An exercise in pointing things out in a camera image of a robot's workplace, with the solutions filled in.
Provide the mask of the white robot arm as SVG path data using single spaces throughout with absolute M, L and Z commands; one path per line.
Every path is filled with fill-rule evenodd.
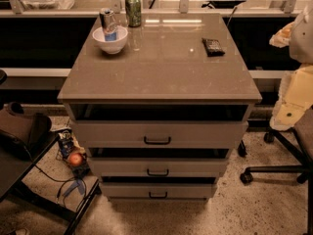
M 313 106 L 313 4 L 306 5 L 269 43 L 279 48 L 288 47 L 290 57 L 300 63 L 295 71 L 284 73 L 270 119 L 273 129 L 287 130 Z

